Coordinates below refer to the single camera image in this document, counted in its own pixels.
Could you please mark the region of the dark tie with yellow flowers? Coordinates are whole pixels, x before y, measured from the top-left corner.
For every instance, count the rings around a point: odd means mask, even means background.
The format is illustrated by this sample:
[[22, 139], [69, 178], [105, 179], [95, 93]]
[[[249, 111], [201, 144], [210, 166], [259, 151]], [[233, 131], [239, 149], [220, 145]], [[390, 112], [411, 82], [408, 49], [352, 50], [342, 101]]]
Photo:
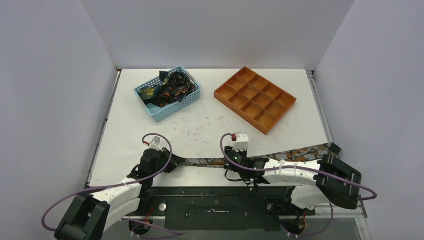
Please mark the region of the dark tie with yellow flowers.
[[150, 104], [156, 99], [162, 91], [161, 86], [152, 86], [142, 88], [138, 95], [144, 104]]

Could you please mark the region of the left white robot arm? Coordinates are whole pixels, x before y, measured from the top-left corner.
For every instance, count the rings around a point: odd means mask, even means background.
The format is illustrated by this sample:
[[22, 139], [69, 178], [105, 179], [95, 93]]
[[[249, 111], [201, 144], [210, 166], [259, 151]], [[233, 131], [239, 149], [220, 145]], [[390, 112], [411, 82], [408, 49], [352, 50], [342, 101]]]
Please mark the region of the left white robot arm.
[[156, 213], [158, 205], [150, 200], [154, 176], [171, 173], [186, 160], [168, 149], [147, 149], [140, 162], [118, 187], [79, 193], [55, 230], [57, 240], [100, 240], [103, 233], [128, 214]]

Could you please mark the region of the light blue plastic basket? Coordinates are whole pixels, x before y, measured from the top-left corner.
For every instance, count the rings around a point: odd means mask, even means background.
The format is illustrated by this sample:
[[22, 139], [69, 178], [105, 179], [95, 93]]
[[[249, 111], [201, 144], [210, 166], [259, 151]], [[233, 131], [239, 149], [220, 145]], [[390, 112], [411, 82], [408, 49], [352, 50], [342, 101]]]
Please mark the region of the light blue plastic basket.
[[143, 101], [140, 99], [139, 97], [139, 92], [142, 88], [146, 88], [146, 87], [153, 87], [156, 85], [159, 85], [162, 83], [162, 81], [160, 80], [160, 77], [157, 76], [156, 78], [151, 79], [150, 81], [139, 85], [137, 87], [134, 88], [134, 94], [138, 97], [138, 99], [140, 101], [142, 101], [142, 103], [145, 105], [145, 109], [147, 111], [147, 113], [156, 121], [156, 122], [160, 122], [162, 120], [164, 120], [165, 118], [173, 115], [174, 113], [176, 113], [177, 111], [187, 107], [188, 105], [190, 105], [191, 103], [197, 101], [200, 98], [200, 94], [201, 94], [201, 89], [202, 87], [200, 86], [199, 82], [195, 80], [195, 78], [187, 71], [187, 69], [185, 69], [183, 66], [178, 66], [175, 67], [171, 70], [165, 71], [165, 72], [170, 72], [170, 73], [174, 73], [176, 71], [181, 71], [184, 74], [186, 74], [189, 79], [191, 80], [191, 82], [194, 84], [195, 86], [195, 91], [192, 92], [191, 94], [189, 94], [188, 96], [186, 96], [182, 102], [174, 102], [172, 104], [169, 104], [165, 107], [158, 107], [155, 106], [153, 104], [144, 104]]

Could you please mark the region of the black metal base plate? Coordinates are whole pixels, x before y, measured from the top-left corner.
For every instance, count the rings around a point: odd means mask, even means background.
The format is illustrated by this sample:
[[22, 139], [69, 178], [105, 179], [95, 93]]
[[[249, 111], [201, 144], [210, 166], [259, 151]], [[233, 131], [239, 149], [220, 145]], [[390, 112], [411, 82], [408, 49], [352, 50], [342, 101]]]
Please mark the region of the black metal base plate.
[[163, 223], [171, 231], [280, 231], [281, 223], [303, 228], [315, 210], [291, 203], [294, 187], [153, 187], [126, 214], [137, 235]]

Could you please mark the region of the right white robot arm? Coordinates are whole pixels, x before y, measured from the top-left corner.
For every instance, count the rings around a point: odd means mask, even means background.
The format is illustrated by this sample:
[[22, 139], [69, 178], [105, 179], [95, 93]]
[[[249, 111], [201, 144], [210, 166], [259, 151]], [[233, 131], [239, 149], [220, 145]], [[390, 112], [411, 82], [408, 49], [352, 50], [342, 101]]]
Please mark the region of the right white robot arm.
[[323, 203], [347, 210], [358, 207], [362, 174], [330, 154], [318, 160], [287, 162], [271, 158], [250, 159], [229, 149], [224, 155], [224, 167], [254, 186], [280, 183], [293, 186], [282, 201], [284, 211], [290, 215]]

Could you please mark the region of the orange wooden compartment tray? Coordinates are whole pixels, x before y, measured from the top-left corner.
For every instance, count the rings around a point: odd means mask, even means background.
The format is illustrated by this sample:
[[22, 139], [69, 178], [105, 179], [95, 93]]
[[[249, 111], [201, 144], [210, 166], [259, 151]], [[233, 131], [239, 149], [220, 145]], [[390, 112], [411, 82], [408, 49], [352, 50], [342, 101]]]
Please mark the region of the orange wooden compartment tray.
[[267, 135], [297, 98], [248, 67], [214, 91], [214, 98]]

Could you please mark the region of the aluminium frame rail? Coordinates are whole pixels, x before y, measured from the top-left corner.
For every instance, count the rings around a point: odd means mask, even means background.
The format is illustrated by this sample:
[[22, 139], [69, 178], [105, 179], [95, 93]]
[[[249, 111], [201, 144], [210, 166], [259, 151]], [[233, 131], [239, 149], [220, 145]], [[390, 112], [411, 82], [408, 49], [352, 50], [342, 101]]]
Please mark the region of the aluminium frame rail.
[[[313, 93], [313, 96], [314, 96], [314, 99], [315, 99], [315, 103], [316, 103], [316, 106], [317, 106], [317, 109], [318, 109], [318, 112], [319, 112], [319, 115], [320, 115], [321, 123], [322, 123], [322, 126], [324, 128], [325, 135], [326, 135], [326, 139], [329, 142], [332, 142], [334, 139], [333, 139], [330, 127], [329, 127], [328, 120], [327, 120], [326, 115], [324, 113], [324, 109], [323, 109], [322, 102], [320, 100], [320, 96], [318, 94], [316, 81], [315, 81], [315, 77], [314, 77], [314, 71], [313, 70], [306, 70], [306, 74], [307, 74], [307, 77], [308, 77], [308, 80], [309, 80], [309, 83], [310, 83], [310, 86], [311, 86], [311, 90], [312, 90], [312, 93]], [[366, 209], [365, 209], [365, 206], [364, 206], [364, 202], [362, 201], [361, 197], [362, 196], [360, 195], [359, 196], [359, 207], [362, 210], [361, 217], [354, 218], [355, 226], [358, 230], [360, 240], [371, 240], [372, 237], [371, 237], [369, 227], [368, 227], [368, 224], [367, 224], [368, 216], [367, 216], [367, 212], [366, 212]]]

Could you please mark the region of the black tie with orange swirls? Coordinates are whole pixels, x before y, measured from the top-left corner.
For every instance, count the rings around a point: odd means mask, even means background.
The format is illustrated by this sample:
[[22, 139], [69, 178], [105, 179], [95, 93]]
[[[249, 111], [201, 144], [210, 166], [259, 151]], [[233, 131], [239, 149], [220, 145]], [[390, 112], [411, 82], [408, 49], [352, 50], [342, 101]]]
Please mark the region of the black tie with orange swirls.
[[182, 71], [160, 71], [159, 79], [162, 83], [154, 87], [161, 86], [162, 89], [158, 97], [151, 103], [159, 108], [163, 108], [175, 102], [181, 103], [186, 96], [196, 90], [195, 85]]

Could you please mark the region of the orange floral necktie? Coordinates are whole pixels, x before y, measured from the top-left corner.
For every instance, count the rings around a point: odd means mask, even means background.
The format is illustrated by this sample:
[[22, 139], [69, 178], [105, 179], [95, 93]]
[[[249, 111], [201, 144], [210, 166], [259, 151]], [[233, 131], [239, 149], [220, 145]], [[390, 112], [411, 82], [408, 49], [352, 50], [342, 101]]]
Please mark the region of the orange floral necktie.
[[[342, 149], [334, 142], [313, 145], [304, 148], [292, 149], [271, 153], [267, 155], [249, 156], [252, 160], [260, 158], [269, 158], [277, 161], [284, 160], [286, 162], [310, 162], [320, 160], [324, 155], [332, 155], [339, 157]], [[203, 167], [203, 168], [223, 168], [224, 158], [187, 158], [182, 165], [187, 167]]]

